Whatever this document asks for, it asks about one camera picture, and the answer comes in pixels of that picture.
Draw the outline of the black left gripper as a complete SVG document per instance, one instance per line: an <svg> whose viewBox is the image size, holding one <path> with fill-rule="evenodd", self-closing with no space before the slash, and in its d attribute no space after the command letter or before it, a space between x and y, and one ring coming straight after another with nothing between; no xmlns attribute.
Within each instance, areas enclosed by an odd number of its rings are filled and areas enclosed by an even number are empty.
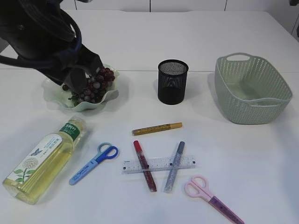
<svg viewBox="0 0 299 224"><path fill-rule="evenodd" d="M87 85L86 73L95 77L103 67L98 54L84 45L76 50L68 47L51 55L51 66L36 70L58 85L65 84L75 93L81 93Z"/></svg>

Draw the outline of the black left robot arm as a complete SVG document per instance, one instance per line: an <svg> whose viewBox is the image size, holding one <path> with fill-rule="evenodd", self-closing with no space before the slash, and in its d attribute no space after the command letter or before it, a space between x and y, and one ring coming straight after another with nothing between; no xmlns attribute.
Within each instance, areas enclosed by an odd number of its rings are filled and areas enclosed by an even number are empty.
<svg viewBox="0 0 299 224"><path fill-rule="evenodd" d="M0 62L35 69L80 93L87 85L86 76L96 76L103 64L83 45L80 28L60 4L59 0L2 0L0 37L18 57L1 56Z"/></svg>

